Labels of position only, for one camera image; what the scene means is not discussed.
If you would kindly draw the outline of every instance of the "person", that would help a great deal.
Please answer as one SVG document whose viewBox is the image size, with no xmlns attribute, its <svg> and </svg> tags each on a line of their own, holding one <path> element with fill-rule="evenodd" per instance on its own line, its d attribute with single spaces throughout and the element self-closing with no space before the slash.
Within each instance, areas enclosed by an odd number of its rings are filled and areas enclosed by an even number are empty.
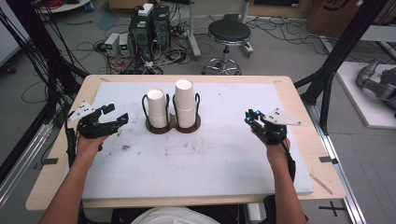
<svg viewBox="0 0 396 224">
<path fill-rule="evenodd" d="M 93 165 L 99 146 L 106 139 L 107 136 L 96 139 L 87 139 L 81 135 L 78 137 L 76 159 L 64 182 L 50 202 L 49 207 L 40 219 L 40 224 L 78 223 L 78 209 L 85 180 Z M 285 139 L 285 145 L 290 145 L 289 139 Z M 289 175 L 285 150 L 280 144 L 266 145 L 266 147 L 267 158 L 275 179 L 276 224 L 306 223 L 303 209 Z M 173 220 L 177 220 L 178 223 L 218 223 L 215 219 L 186 207 L 149 209 L 137 217 L 132 223 L 173 223 Z"/>
</svg>

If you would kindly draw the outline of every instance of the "floor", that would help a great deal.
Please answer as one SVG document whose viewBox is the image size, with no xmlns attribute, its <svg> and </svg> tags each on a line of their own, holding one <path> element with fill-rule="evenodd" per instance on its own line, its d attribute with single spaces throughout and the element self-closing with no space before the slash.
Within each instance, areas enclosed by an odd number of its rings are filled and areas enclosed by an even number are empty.
<svg viewBox="0 0 396 224">
<path fill-rule="evenodd" d="M 105 2 L 98 2 L 98 8 L 87 13 L 83 9 L 60 13 L 56 15 L 60 22 L 59 29 L 68 47 L 81 64 L 91 74 L 104 74 L 105 62 L 101 55 L 90 50 L 91 44 L 105 39 L 113 32 L 125 32 L 129 24 L 129 14 L 109 11 Z M 165 74 L 196 74 L 200 75 L 203 65 L 212 58 L 219 57 L 222 46 L 215 44 L 205 33 L 210 17 L 199 17 L 195 20 L 196 27 L 202 25 L 196 36 L 202 52 L 199 60 L 192 60 L 188 64 L 172 64 L 166 66 Z M 231 58 L 242 67 L 244 76 L 288 76 L 293 81 L 300 80 L 314 72 L 326 60 L 326 51 L 314 37 L 308 37 L 302 44 L 299 33 L 304 37 L 309 34 L 305 30 L 304 21 L 268 20 L 259 21 L 259 27 L 251 22 L 252 38 L 250 44 L 255 52 L 247 58 L 239 49 L 231 50 Z M 59 49 L 64 49 L 60 41 L 52 34 Z M 290 40 L 281 40 L 283 35 Z M 376 55 L 380 55 L 383 62 L 395 63 L 373 42 L 361 42 L 351 52 L 348 58 L 352 62 L 368 62 Z M 2 143 L 0 162 L 17 144 L 25 130 L 41 110 L 45 100 L 44 85 L 35 75 L 34 69 L 22 52 L 17 53 L 10 60 L 17 68 L 15 74 L 8 74 L 2 68 L 0 71 L 0 99 L 3 102 L 0 132 Z M 332 143 L 336 148 L 349 183 L 357 197 L 367 223 L 392 223 L 396 219 L 396 132 L 394 130 L 366 128 L 349 100 L 346 92 L 337 78 L 332 87 L 332 99 L 329 114 L 328 130 Z M 34 165 L 40 161 L 45 149 L 57 134 L 52 131 L 48 143 L 44 145 L 31 164 L 31 168 L 21 179 L 18 186 L 7 199 L 0 210 L 0 223 L 37 223 L 42 212 L 27 211 L 24 207 L 26 199 L 39 175 Z M 340 210 L 323 209 L 333 206 Z M 311 201 L 302 202 L 304 211 L 310 217 L 310 223 L 351 223 L 342 201 Z M 109 210 L 90 210 L 88 217 L 98 221 L 109 221 Z"/>
</svg>

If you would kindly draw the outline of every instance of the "table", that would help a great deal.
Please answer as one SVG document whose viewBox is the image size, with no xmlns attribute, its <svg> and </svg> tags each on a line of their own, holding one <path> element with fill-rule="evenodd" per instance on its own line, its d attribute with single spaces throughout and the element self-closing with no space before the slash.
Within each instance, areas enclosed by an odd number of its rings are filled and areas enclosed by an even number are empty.
<svg viewBox="0 0 396 224">
<path fill-rule="evenodd" d="M 288 77 L 265 77 L 265 76 L 99 76 L 91 75 L 87 77 L 81 87 L 80 92 L 72 106 L 74 110 L 83 100 L 92 103 L 95 94 L 102 82 L 175 82 L 181 77 L 191 79 L 193 82 L 214 82 L 214 83 L 268 83 L 274 84 L 278 97 L 281 100 L 284 110 L 302 122 L 302 126 L 290 127 L 294 133 L 295 140 L 303 156 L 305 166 L 309 172 L 315 192 L 309 195 L 300 195 L 301 200 L 314 199 L 341 199 L 346 196 L 343 185 L 335 172 L 331 162 L 321 162 L 319 157 L 328 156 L 321 144 L 318 134 L 305 111 L 298 92 L 294 89 L 293 83 Z M 29 210 L 46 209 L 61 185 L 64 178 L 64 167 L 67 164 L 66 137 L 64 129 L 54 143 L 49 158 L 59 158 L 55 165 L 46 165 L 38 177 L 35 186 L 26 202 Z M 84 200 L 86 208 L 99 207 L 134 207 L 134 206 L 164 206 L 164 205 L 199 205 L 199 204 L 225 204 L 225 203 L 259 203 L 261 197 L 257 196 L 229 196 L 229 197 L 200 197 L 200 198 L 143 198 L 138 200 L 126 199 L 106 199 L 106 200 Z"/>
</svg>

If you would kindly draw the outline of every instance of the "paper cup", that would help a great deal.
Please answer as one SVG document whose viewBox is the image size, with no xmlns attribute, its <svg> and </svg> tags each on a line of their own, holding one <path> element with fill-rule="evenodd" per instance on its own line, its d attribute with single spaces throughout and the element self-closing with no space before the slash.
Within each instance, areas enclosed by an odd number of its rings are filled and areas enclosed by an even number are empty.
<svg viewBox="0 0 396 224">
<path fill-rule="evenodd" d="M 196 107 L 189 110 L 177 109 L 177 124 L 180 128 L 190 128 L 195 123 Z"/>
<path fill-rule="evenodd" d="M 155 119 L 161 119 L 166 116 L 166 98 L 160 89 L 148 91 L 148 115 Z"/>
<path fill-rule="evenodd" d="M 175 104 L 180 110 L 190 110 L 195 106 L 194 87 L 190 80 L 181 78 L 176 82 Z"/>
<path fill-rule="evenodd" d="M 148 119 L 149 119 L 149 123 L 154 128 L 163 128 L 163 127 L 166 127 L 166 125 L 168 124 L 166 117 L 161 118 L 161 119 L 155 119 L 152 117 L 148 117 Z"/>
</svg>

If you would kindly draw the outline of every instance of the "wrist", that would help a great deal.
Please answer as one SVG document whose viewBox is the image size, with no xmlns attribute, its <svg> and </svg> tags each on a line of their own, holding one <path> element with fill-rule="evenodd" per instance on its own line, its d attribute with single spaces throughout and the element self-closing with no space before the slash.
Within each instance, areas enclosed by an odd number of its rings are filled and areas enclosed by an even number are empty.
<svg viewBox="0 0 396 224">
<path fill-rule="evenodd" d="M 79 170 L 80 172 L 88 172 L 92 164 L 86 161 L 75 160 L 71 169 Z"/>
<path fill-rule="evenodd" d="M 276 158 L 270 162 L 270 165 L 273 171 L 288 170 L 288 161 L 284 158 Z"/>
</svg>

